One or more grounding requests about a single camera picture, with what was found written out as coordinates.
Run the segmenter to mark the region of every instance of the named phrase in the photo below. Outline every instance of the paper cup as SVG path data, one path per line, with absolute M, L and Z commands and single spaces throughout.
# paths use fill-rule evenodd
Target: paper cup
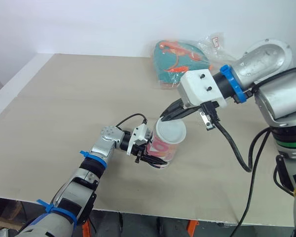
M 152 138 L 147 144 L 146 151 L 148 155 L 159 157 L 168 163 L 152 166 L 155 168 L 167 167 L 185 136 L 186 127 L 181 119 L 162 122 L 160 118 L 153 128 Z

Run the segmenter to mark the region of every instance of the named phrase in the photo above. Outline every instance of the white wall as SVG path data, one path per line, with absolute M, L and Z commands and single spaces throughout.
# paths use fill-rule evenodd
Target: white wall
M 0 81 L 36 52 L 149 56 L 156 40 L 213 32 L 236 57 L 258 40 L 283 40 L 296 65 L 296 0 L 0 0 Z

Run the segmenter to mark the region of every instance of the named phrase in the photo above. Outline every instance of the tabletop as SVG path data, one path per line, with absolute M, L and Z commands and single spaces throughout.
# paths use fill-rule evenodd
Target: tabletop
M 175 89 L 159 88 L 148 58 L 53 55 L 0 113 L 0 197 L 50 201 L 82 162 L 79 151 L 92 147 L 102 127 L 143 113 L 152 128 L 178 98 Z M 267 127 L 254 98 L 241 105 L 229 100 L 218 114 L 247 162 L 251 140 Z M 140 122 L 133 118 L 123 128 Z M 251 174 L 217 129 L 206 131 L 196 113 L 184 122 L 186 138 L 166 169 L 136 164 L 135 157 L 115 151 L 95 209 L 236 223 Z M 293 226 L 294 199 L 272 179 L 276 155 L 270 137 L 244 223 Z

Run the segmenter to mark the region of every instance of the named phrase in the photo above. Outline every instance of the teal bag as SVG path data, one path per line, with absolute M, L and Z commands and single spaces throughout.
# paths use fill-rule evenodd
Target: teal bag
M 208 69 L 210 63 L 197 47 L 183 42 L 160 41 L 153 53 L 153 65 L 161 87 L 176 87 L 186 71 Z

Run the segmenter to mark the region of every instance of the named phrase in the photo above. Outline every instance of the blue ring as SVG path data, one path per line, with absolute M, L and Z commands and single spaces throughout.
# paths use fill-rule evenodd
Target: blue ring
M 233 77 L 231 73 L 231 67 L 229 65 L 224 65 L 221 67 L 220 72 L 227 78 L 229 84 L 231 85 L 232 89 L 236 93 L 239 98 L 240 103 L 244 103 L 247 101 L 246 95 L 243 93 L 239 83 Z
M 69 216 L 73 220 L 73 222 L 74 222 L 74 229 L 76 228 L 76 226 L 77 226 L 77 218 L 76 218 L 76 216 L 72 212 L 67 211 L 65 209 L 62 209 L 62 208 L 59 208 L 59 207 L 55 207 L 54 204 L 52 204 L 52 203 L 51 204 L 48 204 L 48 203 L 44 202 L 41 199 L 38 199 L 37 202 L 39 204 L 41 204 L 42 206 L 45 207 L 46 213 L 51 213 L 52 211 L 58 211 L 60 213 L 65 214 L 66 216 Z
M 85 152 L 85 151 L 80 151 L 80 153 L 81 153 L 85 158 L 91 158 L 91 159 L 94 159 L 94 160 L 100 162 L 100 163 L 104 166 L 105 169 L 107 168 L 107 164 L 106 164 L 106 162 L 105 162 L 104 160 L 102 160 L 101 158 L 99 158 L 99 157 L 97 157 L 97 156 L 95 156 L 95 155 L 91 155 L 90 153 Z

